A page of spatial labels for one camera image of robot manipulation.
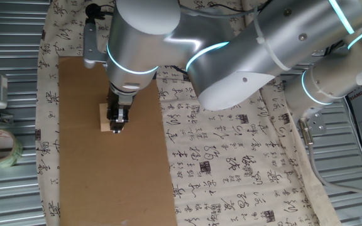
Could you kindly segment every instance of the screw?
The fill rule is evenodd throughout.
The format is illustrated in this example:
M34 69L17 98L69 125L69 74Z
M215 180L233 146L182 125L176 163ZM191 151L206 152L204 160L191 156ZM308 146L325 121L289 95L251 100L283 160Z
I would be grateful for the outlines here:
M300 40L300 41L305 41L307 38L308 38L308 36L307 36L307 34L305 34L305 33L302 33L302 34L299 36L299 40Z
M292 9L287 8L284 10L284 13L283 13L284 16L287 17L287 16L290 16L291 14L292 14Z

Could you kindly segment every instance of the wooden block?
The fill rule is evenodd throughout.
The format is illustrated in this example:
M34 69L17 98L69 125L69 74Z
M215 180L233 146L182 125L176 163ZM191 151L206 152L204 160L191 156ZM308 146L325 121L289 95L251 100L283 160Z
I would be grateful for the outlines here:
M100 108L100 131L107 132L110 130L110 120L107 118L107 103L99 104Z

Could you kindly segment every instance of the calligraphy fabric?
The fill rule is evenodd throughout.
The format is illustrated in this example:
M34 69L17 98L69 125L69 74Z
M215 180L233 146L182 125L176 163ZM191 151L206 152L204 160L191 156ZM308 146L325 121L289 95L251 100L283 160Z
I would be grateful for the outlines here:
M58 58L83 55L84 9L90 3L115 4L52 2L40 43L37 173L48 226L60 222ZM195 9L217 3L242 9L238 0L181 1ZM236 34L245 27L244 18L230 18L230 23ZM96 21L100 51L110 24L109 16ZM272 80L243 103L217 112L203 109L188 77L172 67L160 67L156 82L178 225L340 224L310 170L301 140L297 134L294 138L297 131L280 81Z

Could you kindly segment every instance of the brown cardboard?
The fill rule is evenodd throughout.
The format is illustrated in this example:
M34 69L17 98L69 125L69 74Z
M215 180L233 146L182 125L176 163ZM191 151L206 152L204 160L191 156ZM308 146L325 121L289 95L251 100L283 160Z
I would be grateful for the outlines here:
M176 225L156 82L140 91L121 134L100 131L101 65L61 58L61 225Z

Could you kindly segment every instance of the metal shutter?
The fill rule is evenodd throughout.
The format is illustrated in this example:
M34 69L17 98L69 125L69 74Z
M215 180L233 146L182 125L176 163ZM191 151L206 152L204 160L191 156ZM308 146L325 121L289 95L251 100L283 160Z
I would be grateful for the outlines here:
M282 74L282 79L288 83L290 79L302 75L322 55L323 51L315 52L304 63ZM327 181L362 189L362 150L344 99L328 105L321 114L327 132L314 136L317 169ZM344 226L362 225L362 195L324 188Z
M8 75L8 128L23 144L18 164L0 169L0 225L45 225L36 173L37 56L48 0L0 0L0 72Z

